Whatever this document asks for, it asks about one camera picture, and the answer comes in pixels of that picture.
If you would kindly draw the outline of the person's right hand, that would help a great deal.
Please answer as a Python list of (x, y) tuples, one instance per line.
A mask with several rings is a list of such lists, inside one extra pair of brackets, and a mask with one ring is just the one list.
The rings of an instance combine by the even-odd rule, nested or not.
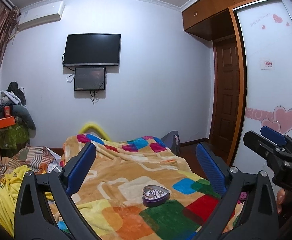
[(285, 200), (286, 200), (286, 191), (284, 189), (280, 189), (277, 192), (277, 201), (276, 201), (278, 214), (281, 213), (282, 204), (284, 204)]

